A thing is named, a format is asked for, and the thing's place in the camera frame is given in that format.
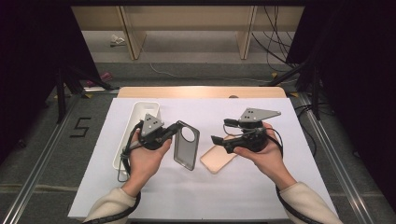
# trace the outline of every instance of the sleeve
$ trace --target sleeve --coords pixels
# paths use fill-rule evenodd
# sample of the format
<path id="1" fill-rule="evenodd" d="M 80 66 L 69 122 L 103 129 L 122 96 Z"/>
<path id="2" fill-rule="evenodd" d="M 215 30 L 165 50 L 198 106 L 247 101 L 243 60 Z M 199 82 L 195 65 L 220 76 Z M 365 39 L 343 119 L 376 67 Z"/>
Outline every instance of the sleeve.
<path id="1" fill-rule="evenodd" d="M 299 213 L 321 223 L 342 223 L 320 196 L 305 183 L 298 182 L 280 191 L 282 199 Z M 294 223 L 304 223 L 286 211 Z"/>
<path id="2" fill-rule="evenodd" d="M 113 189 L 107 195 L 96 201 L 84 222 L 118 214 L 126 210 L 128 207 L 134 206 L 135 202 L 136 198 L 129 196 L 121 188 Z M 127 219 L 128 217 L 125 217 L 109 223 L 124 224 Z"/>

